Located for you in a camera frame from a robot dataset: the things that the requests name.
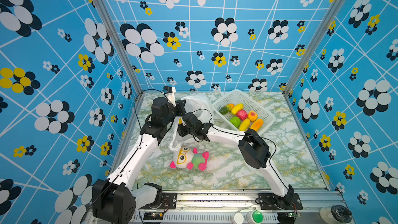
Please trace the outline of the peach fruit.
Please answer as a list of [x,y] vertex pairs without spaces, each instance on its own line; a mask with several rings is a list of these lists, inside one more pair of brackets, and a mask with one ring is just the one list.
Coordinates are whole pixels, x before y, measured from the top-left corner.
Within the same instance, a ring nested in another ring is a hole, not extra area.
[[248,113],[248,119],[249,119],[251,122],[255,122],[255,121],[258,119],[258,114],[257,114],[255,111],[250,111],[250,112]]

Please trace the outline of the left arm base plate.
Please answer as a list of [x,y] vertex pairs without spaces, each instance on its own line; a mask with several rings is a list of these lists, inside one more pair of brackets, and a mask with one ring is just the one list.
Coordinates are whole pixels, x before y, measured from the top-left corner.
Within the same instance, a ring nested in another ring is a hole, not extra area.
[[158,204],[149,206],[151,209],[175,209],[177,203],[177,193],[164,192],[161,196],[161,200]]

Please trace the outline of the orange green mango fruit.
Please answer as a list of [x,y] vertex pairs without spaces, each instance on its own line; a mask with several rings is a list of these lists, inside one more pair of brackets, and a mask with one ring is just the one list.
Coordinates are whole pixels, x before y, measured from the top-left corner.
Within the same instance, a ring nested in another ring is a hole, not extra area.
[[232,104],[232,103],[227,104],[227,105],[225,105],[224,107],[222,107],[222,108],[219,110],[219,113],[222,114],[222,115],[225,115],[225,114],[227,114],[227,113],[230,113],[231,110],[234,108],[234,106],[235,106],[235,105]]

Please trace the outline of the pink red fruit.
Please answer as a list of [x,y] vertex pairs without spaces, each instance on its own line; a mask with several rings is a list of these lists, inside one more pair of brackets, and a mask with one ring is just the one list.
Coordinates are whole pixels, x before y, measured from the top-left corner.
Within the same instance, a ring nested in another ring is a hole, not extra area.
[[241,110],[236,114],[236,117],[239,117],[241,121],[244,121],[248,118],[248,113],[245,110]]

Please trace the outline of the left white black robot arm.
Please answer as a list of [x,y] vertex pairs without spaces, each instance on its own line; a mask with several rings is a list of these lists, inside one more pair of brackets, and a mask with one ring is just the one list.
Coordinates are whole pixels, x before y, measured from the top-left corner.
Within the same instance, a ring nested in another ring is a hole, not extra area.
[[162,202],[162,187],[146,183],[133,190],[133,184],[144,164],[161,143],[172,124],[187,112],[186,101],[171,101],[166,97],[154,99],[151,115],[141,127],[136,144],[106,180],[97,180],[92,188],[92,215],[112,224],[127,224],[135,211],[157,207]]

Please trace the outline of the yellow banana fruit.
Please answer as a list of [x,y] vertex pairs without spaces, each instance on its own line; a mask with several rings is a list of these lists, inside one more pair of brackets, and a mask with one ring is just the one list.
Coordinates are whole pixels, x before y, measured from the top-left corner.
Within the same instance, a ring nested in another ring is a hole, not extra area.
[[243,110],[244,105],[243,103],[236,104],[232,109],[231,109],[231,114],[236,115],[239,111]]
[[246,131],[250,127],[250,125],[251,125],[251,121],[248,118],[246,118],[239,125],[239,130],[240,131]]

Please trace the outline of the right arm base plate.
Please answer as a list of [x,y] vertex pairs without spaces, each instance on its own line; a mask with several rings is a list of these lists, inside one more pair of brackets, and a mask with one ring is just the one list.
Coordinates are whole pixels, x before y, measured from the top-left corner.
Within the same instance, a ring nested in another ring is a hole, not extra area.
[[294,193],[288,198],[277,196],[273,193],[260,193],[256,198],[256,203],[262,210],[302,210],[303,205],[300,196]]

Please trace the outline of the translucent white plastic bag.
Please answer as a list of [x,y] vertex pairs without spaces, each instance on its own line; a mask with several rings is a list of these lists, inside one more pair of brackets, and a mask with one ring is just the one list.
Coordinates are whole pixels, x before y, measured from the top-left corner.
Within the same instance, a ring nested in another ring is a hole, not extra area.
[[[210,98],[205,93],[192,93],[181,98],[185,100],[185,110],[187,113],[194,113],[198,120],[202,122],[214,123],[213,115],[214,110],[211,106]],[[178,123],[181,117],[176,117],[172,123],[171,134],[172,141],[169,143],[169,149],[171,151],[177,151],[183,143],[192,137],[182,138],[177,132]]]

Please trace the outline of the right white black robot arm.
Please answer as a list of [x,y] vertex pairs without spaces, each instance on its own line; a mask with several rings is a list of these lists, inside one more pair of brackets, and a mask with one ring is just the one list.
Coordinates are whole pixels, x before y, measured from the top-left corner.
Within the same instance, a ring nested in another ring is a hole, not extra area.
[[179,136],[193,136],[198,141],[219,142],[237,147],[244,161],[252,168],[258,169],[271,187],[277,204],[289,205],[292,202],[294,189],[283,179],[274,167],[272,154],[266,143],[255,130],[232,131],[218,127],[210,122],[201,122],[189,112],[177,121]]

